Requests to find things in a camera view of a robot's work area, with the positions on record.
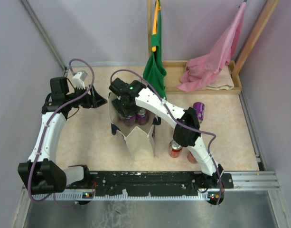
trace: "wooden post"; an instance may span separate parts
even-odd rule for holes
[[[256,44],[259,36],[261,35],[264,27],[266,26],[266,24],[268,23],[271,15],[273,14],[276,6],[278,5],[279,0],[267,0],[261,14],[259,15],[259,18],[255,24],[255,26],[253,27],[253,30],[251,31],[239,57],[238,60],[236,62],[236,66],[233,69],[232,72],[232,77],[237,78],[238,74],[241,70],[241,68],[243,67],[246,59],[248,58],[248,56],[251,53],[251,50],[253,49],[254,45]]]
[[[147,33],[149,43],[149,57],[151,56],[151,0],[147,0]]]

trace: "gray wall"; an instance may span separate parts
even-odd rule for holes
[[[291,211],[291,0],[281,0],[240,77],[267,166]]]
[[[237,52],[265,1],[248,0]],[[92,65],[135,65],[148,60],[146,0],[29,2],[65,62],[72,57],[81,57]],[[190,59],[207,54],[242,2],[161,0],[163,58]]]
[[[0,228],[12,223],[17,167],[35,144],[49,79],[61,73],[20,2],[0,0]]]

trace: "white paper bag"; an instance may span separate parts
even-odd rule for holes
[[[110,93],[108,100],[108,113],[112,123],[112,133],[120,133],[131,155],[133,161],[154,158],[155,156],[155,125],[159,125],[154,113],[149,112],[149,121],[146,125],[140,126],[137,123],[132,127],[127,127],[120,119],[117,111],[112,105],[112,101],[117,96]]]

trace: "table surface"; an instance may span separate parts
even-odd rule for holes
[[[105,99],[108,98],[110,76],[120,68],[124,67],[93,67],[94,87]],[[144,66],[125,68],[139,74],[142,74],[144,70]],[[85,84],[88,85],[91,82],[90,70],[84,67],[74,68],[75,72],[79,70],[85,70],[89,74],[85,80]],[[134,75],[127,72],[119,72],[115,77],[120,77],[127,82],[136,79]],[[205,104],[204,121],[200,129],[217,135],[211,145],[211,152],[224,170],[258,170],[239,96],[176,94],[167,95],[167,98],[169,102],[183,108],[188,108],[197,101]],[[198,164],[191,164],[187,160],[187,149],[183,149],[178,158],[169,156],[168,148],[172,135],[173,129],[162,121],[162,124],[157,126],[155,135],[157,157],[132,161],[122,136],[119,133],[115,136],[111,134],[108,105],[97,109],[80,108],[74,117],[67,120],[62,130],[56,162],[61,168],[87,164],[92,171],[199,171]],[[211,136],[204,134],[202,136],[205,144],[208,145]]]

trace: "green cloth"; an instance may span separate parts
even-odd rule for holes
[[[165,86],[163,78],[166,75],[166,70],[162,65],[162,50],[161,50],[161,13],[158,12],[157,33],[151,36],[151,46],[156,46],[156,52],[151,52],[151,56],[146,64],[143,72],[143,77],[147,80],[158,92],[162,98],[166,98]]]

